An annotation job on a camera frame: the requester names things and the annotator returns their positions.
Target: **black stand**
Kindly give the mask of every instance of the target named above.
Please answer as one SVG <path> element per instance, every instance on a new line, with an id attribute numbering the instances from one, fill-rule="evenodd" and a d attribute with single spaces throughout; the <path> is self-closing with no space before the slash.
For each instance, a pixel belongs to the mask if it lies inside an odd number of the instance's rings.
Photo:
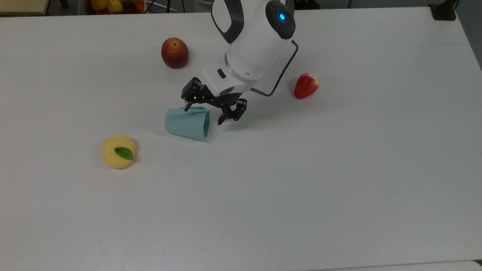
<path id="1" fill-rule="evenodd" d="M 437 21 L 455 21 L 454 5 L 457 0 L 446 0 L 440 5 L 429 4 L 432 10 L 432 16 Z"/>

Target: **strawberry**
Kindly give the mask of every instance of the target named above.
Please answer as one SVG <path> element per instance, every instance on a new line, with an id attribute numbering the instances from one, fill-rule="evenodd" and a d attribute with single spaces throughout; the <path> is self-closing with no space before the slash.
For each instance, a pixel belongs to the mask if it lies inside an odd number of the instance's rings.
<path id="1" fill-rule="evenodd" d="M 318 79 L 309 73 L 303 73 L 298 78 L 298 82 L 296 82 L 295 97 L 298 99 L 306 98 L 315 93 L 319 85 L 320 81 Z"/>

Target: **fallen cup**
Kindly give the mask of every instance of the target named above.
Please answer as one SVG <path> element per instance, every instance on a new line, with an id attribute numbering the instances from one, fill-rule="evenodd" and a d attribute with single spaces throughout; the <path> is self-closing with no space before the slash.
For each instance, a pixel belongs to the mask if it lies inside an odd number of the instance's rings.
<path id="1" fill-rule="evenodd" d="M 164 128 L 170 134 L 205 140 L 209 132 L 209 110 L 204 107 L 169 109 L 164 120 Z"/>

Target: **floor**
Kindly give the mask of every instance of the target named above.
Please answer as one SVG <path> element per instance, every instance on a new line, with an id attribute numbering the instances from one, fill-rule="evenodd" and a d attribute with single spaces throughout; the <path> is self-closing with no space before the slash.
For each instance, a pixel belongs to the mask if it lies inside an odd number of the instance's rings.
<path id="1" fill-rule="evenodd" d="M 208 6 L 197 2 L 197 0 L 183 0 L 187 13 L 207 11 Z M 322 9 L 342 9 L 347 8 L 348 0 L 316 0 Z M 385 8 L 385 7 L 422 7 L 429 3 L 441 3 L 442 0 L 352 0 L 351 8 Z M 51 0 L 48 10 L 50 15 L 77 15 L 79 0 L 68 0 L 69 8 L 63 9 L 60 0 Z M 156 0 L 156 3 L 166 5 L 167 0 Z M 173 1 L 172 9 L 183 10 L 182 2 Z M 460 0 L 457 7 L 457 15 L 460 19 L 465 34 L 472 46 L 475 57 L 482 67 L 482 0 Z M 152 6 L 149 13 L 165 13 L 166 10 L 157 6 Z"/>

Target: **apple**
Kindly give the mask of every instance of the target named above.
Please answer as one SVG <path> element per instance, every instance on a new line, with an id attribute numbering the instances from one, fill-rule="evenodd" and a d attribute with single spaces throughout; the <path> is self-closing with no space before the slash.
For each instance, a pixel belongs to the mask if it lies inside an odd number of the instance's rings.
<path id="1" fill-rule="evenodd" d="M 303 99 L 315 93 L 320 85 L 320 81 L 309 73 L 303 73 L 298 78 L 295 86 L 295 97 Z"/>
<path id="2" fill-rule="evenodd" d="M 169 38 L 162 44 L 162 60 L 171 68 L 182 68 L 189 59 L 187 45 L 178 38 Z"/>

